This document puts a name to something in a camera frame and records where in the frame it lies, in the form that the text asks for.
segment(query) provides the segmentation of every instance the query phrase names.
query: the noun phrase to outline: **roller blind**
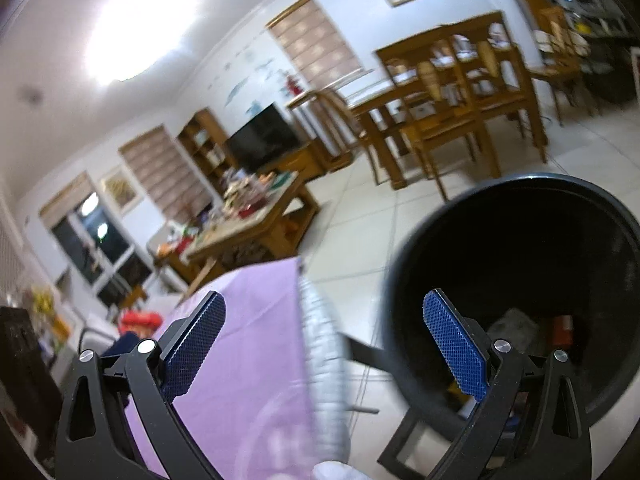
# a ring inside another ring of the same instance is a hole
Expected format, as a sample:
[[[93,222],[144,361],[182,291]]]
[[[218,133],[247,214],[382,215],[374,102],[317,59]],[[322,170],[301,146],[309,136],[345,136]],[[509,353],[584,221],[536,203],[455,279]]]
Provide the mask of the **roller blind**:
[[[155,128],[135,138],[119,151],[167,218],[187,222],[211,203],[209,191],[164,128]]]
[[[94,191],[89,175],[83,171],[40,210],[42,223],[47,229],[53,229],[69,211],[75,209]]]
[[[24,264],[0,222],[0,294],[14,293],[23,272]]]
[[[363,71],[356,55],[314,0],[297,1],[267,28],[316,89]]]

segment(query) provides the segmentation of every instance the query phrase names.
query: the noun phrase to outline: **clutter on table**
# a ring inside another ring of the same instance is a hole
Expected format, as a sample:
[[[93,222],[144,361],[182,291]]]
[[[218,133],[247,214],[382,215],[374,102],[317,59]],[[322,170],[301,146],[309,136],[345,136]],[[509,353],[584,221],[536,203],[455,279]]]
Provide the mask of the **clutter on table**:
[[[256,175],[229,168],[222,179],[224,203],[213,203],[209,210],[198,216],[197,222],[180,224],[169,221],[170,234],[165,243],[158,245],[156,257],[163,258],[172,253],[179,256],[199,235],[213,232],[229,220],[248,218],[266,206],[269,192],[282,186],[289,177],[289,171]]]

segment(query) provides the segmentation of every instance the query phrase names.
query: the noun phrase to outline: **tv stand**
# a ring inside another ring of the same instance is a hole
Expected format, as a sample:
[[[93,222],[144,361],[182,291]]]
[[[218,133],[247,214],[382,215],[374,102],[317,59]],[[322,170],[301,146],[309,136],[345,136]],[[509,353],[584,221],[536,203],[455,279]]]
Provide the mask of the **tv stand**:
[[[265,164],[257,173],[264,174],[270,171],[297,171],[302,176],[304,182],[326,174],[326,170],[324,166],[318,162],[318,158],[310,142]]]

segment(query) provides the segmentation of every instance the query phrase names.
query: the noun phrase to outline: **red toy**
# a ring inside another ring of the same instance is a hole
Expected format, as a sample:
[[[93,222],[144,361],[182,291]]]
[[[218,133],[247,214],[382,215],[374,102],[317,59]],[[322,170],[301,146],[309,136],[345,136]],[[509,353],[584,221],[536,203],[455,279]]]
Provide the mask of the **red toy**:
[[[162,325],[162,316],[157,312],[134,312],[129,310],[120,317],[118,331],[120,334],[134,332],[142,339],[151,337]]]

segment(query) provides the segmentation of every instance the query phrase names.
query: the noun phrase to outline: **glass door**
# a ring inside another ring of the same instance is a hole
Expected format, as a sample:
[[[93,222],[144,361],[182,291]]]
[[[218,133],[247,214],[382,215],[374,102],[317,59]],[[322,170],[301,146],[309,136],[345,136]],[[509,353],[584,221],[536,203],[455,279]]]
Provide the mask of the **glass door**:
[[[95,192],[52,231],[106,307],[120,304],[151,275],[135,245],[111,221]]]

